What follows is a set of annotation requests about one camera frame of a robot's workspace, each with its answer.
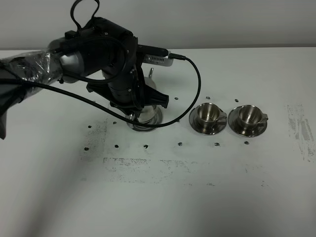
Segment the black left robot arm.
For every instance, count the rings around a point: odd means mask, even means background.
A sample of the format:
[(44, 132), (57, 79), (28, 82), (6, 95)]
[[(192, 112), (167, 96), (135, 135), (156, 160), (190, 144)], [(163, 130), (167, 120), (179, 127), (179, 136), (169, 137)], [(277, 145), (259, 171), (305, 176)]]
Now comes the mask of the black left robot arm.
[(40, 91), (40, 85), (82, 80), (125, 115), (139, 117), (147, 106), (167, 107), (169, 97), (145, 82), (142, 64), (171, 66), (170, 51), (140, 45), (133, 33), (94, 17), (78, 32), (68, 31), (46, 50), (0, 61), (0, 137), (6, 137), (7, 110)]

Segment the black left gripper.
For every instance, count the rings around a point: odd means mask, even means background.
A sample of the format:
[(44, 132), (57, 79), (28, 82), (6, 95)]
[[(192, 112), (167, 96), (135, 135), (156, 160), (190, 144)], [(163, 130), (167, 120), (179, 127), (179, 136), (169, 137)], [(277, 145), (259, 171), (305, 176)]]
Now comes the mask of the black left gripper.
[(128, 53), (126, 68), (114, 81), (107, 84), (88, 83), (88, 92), (95, 92), (110, 101), (124, 114), (138, 114), (144, 106), (160, 105), (167, 108), (169, 96), (145, 85), (141, 68), (146, 54), (166, 56), (167, 49), (147, 45), (138, 45), (137, 49)]

